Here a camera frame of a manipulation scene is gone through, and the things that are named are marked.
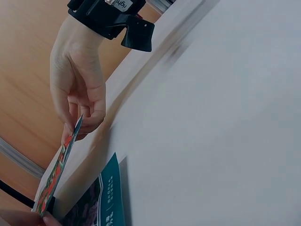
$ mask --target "booklet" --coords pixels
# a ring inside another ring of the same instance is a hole
[[[63,226],[125,226],[116,153],[61,223]]]

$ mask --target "paper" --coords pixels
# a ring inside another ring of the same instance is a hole
[[[64,226],[125,226],[116,154],[61,223]]]
[[[83,116],[80,117],[78,120],[74,133],[72,136],[70,136],[66,143],[62,146],[61,151],[59,153],[59,156],[57,158],[57,161],[55,163],[55,166],[53,167],[51,174],[49,175],[46,185],[43,188],[43,190],[40,193],[40,196],[38,200],[35,202],[33,206],[33,211],[38,212],[41,216],[44,216],[48,205],[51,201],[51,198],[53,197],[53,194],[55,192],[55,189],[57,187],[57,184],[61,178],[61,175],[63,173],[63,170],[65,168],[66,162],[68,160],[68,157],[70,155],[72,146],[76,140],[76,136],[79,132],[79,129],[81,127]]]

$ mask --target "wooden floor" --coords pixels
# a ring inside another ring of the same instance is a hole
[[[49,92],[49,54],[62,21],[67,0],[0,0],[0,137],[33,162],[46,168],[56,153],[62,125]],[[159,18],[150,6],[144,19]],[[129,49],[122,36],[106,40],[100,58],[107,79]],[[0,179],[33,199],[39,180],[0,155]],[[26,207],[0,191],[0,208]]]

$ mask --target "white surface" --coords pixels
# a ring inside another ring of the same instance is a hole
[[[128,94],[130,226],[301,224],[300,10],[222,0]]]

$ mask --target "wrist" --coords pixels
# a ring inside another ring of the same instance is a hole
[[[70,42],[79,45],[79,47],[98,48],[104,40],[103,36],[97,34],[70,15],[67,16],[62,27],[70,30]]]

